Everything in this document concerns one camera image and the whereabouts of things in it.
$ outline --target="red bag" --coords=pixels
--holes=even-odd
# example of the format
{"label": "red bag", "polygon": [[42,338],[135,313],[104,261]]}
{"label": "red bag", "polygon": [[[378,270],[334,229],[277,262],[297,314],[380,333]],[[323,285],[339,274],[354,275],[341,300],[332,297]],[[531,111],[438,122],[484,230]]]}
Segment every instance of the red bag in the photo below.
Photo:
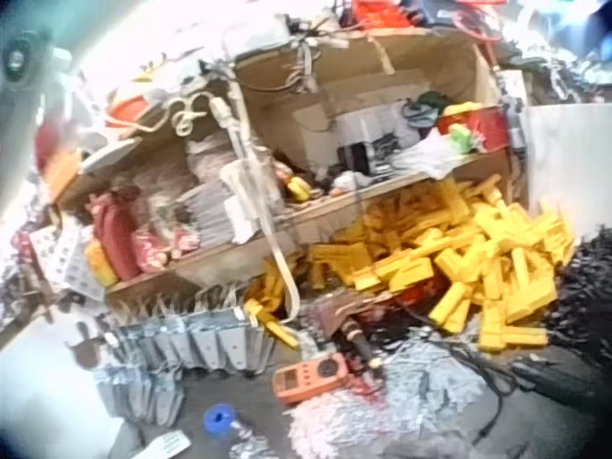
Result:
{"label": "red bag", "polygon": [[104,193],[92,201],[94,235],[102,245],[108,262],[122,281],[141,273],[136,263],[132,232],[136,229],[126,206],[114,193]]}

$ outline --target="shelf board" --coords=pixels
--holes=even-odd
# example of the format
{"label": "shelf board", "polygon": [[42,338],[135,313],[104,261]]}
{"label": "shelf board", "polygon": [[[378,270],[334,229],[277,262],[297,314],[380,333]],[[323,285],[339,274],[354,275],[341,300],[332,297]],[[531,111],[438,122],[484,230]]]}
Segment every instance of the shelf board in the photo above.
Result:
{"label": "shelf board", "polygon": [[[474,163],[478,161],[479,159],[482,159],[486,156],[487,155],[479,155],[479,154],[468,155],[464,159],[462,159],[462,161],[457,165],[457,167],[460,167],[466,164],[470,164],[470,163]],[[366,201],[366,200],[375,198],[377,196],[381,196],[385,193],[388,193],[389,191],[393,191],[395,189],[399,189],[404,186],[416,184],[428,178],[429,177],[424,173],[407,175],[403,177],[396,177],[394,179],[390,179],[385,182],[372,185],[368,188],[361,189],[359,193],[360,193],[361,199],[363,201]],[[336,198],[328,198],[328,199],[324,199],[321,201],[313,202],[311,205],[309,205],[308,207],[302,210],[298,210],[298,211],[295,211],[289,214],[284,214],[284,215],[280,215],[276,217],[275,222],[277,223],[277,227],[280,230],[283,230],[287,228],[287,226],[289,225],[296,225],[296,224],[304,223],[304,222],[316,219],[318,217],[321,217],[323,215],[334,213],[342,208],[351,206],[352,204],[355,203],[356,195],[357,195],[356,192],[352,191],[350,193],[343,194]],[[246,244],[250,244],[256,240],[261,239],[262,237],[263,237],[262,235],[254,236],[253,239],[251,239]],[[167,266],[167,268],[163,271],[160,271],[158,273],[140,274],[139,276],[127,282],[120,282],[114,285],[113,287],[108,289],[106,293],[108,295],[116,294],[118,292],[130,289],[136,285],[140,285],[145,282],[151,281],[152,279],[155,279],[159,276],[166,275],[166,274],[174,274],[180,268],[183,268],[185,266],[192,265],[192,264],[202,263],[203,261],[209,260],[212,256],[219,255],[227,251],[231,251],[238,247],[243,247],[244,245],[245,244],[243,245],[223,244],[221,246],[214,247],[211,249],[203,249],[203,250],[194,251],[192,253],[187,254],[186,256],[184,256],[183,258],[177,261],[171,262]]]}

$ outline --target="multimeter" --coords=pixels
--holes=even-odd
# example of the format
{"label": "multimeter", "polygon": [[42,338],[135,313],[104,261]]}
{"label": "multimeter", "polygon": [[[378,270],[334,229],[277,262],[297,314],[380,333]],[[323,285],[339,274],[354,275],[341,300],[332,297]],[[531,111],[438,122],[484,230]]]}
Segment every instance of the multimeter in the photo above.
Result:
{"label": "multimeter", "polygon": [[340,353],[276,370],[273,391],[284,404],[296,404],[347,384],[348,368]]}

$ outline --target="gray table surface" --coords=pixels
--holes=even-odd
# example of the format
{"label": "gray table surface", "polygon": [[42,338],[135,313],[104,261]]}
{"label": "gray table surface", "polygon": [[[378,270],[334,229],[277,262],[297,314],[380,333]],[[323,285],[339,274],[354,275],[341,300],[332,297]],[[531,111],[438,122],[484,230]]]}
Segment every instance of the gray table surface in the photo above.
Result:
{"label": "gray table surface", "polygon": [[[594,377],[594,372],[571,353],[551,347],[540,355],[559,362],[563,371],[575,375]],[[258,435],[268,438],[270,446],[280,459],[296,458],[287,438],[291,418],[283,413],[287,407],[273,395],[271,373],[282,365],[296,360],[296,353],[277,347],[269,370],[253,380],[242,376],[222,378],[218,374],[188,372],[183,378],[186,401],[174,428],[180,428],[189,437],[192,446],[177,456],[178,459],[225,459],[228,447],[218,443],[202,429],[202,416],[212,404],[232,404],[241,417],[254,427]],[[487,388],[485,393],[463,413],[450,420],[450,425],[466,432],[475,432],[494,414],[496,398]],[[516,391],[506,399],[504,410],[491,434],[478,450],[487,453],[503,453],[507,448],[529,441],[524,456],[536,459],[571,459],[592,439],[601,423],[595,416],[546,399],[536,393]],[[157,426],[143,428],[148,443],[167,429]],[[367,454],[364,457],[375,457]]]}

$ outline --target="pile of metal pins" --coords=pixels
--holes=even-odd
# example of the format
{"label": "pile of metal pins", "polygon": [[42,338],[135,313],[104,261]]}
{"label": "pile of metal pins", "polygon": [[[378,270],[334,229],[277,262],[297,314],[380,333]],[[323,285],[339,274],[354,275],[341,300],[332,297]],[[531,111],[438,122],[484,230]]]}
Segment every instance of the pile of metal pins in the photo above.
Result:
{"label": "pile of metal pins", "polygon": [[434,344],[410,339],[385,363],[386,390],[367,397],[349,388],[303,402],[289,436],[302,459],[331,459],[341,448],[404,433],[437,431],[480,396],[483,380]]}
{"label": "pile of metal pins", "polygon": [[544,318],[553,344],[600,367],[612,364],[612,229],[582,241]]}

